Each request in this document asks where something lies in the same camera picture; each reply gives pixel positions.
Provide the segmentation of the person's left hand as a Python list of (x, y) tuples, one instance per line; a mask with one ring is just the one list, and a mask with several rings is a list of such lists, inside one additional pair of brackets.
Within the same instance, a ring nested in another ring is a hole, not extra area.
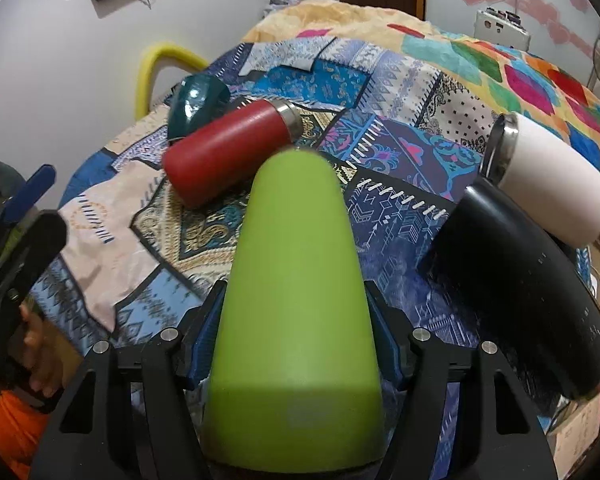
[(29, 387), (51, 398), (73, 378), (83, 358), (47, 318), (26, 304), (19, 307), (21, 322), (9, 341), (9, 354), (29, 373)]

